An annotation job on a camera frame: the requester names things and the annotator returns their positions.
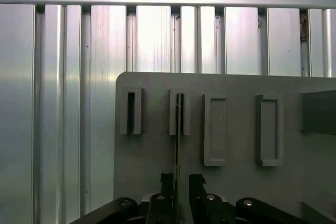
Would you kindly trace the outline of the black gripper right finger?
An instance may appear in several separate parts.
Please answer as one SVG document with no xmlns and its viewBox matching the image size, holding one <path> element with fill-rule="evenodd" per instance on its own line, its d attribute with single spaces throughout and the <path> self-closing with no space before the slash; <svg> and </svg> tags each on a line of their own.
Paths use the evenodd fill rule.
<svg viewBox="0 0 336 224">
<path fill-rule="evenodd" d="M 241 198 L 232 205 L 219 195 L 207 193 L 204 184 L 203 175 L 189 175 L 189 201 L 194 223 L 307 223 L 255 198 Z"/>
</svg>

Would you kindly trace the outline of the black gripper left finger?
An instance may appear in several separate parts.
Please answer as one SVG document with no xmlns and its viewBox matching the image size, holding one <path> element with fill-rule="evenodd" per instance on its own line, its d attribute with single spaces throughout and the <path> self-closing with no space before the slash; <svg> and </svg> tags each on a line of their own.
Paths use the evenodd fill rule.
<svg viewBox="0 0 336 224">
<path fill-rule="evenodd" d="M 131 198 L 117 198 L 73 221 L 90 223 L 175 223 L 173 174 L 161 174 L 161 191 L 149 194 L 140 204 Z"/>
</svg>

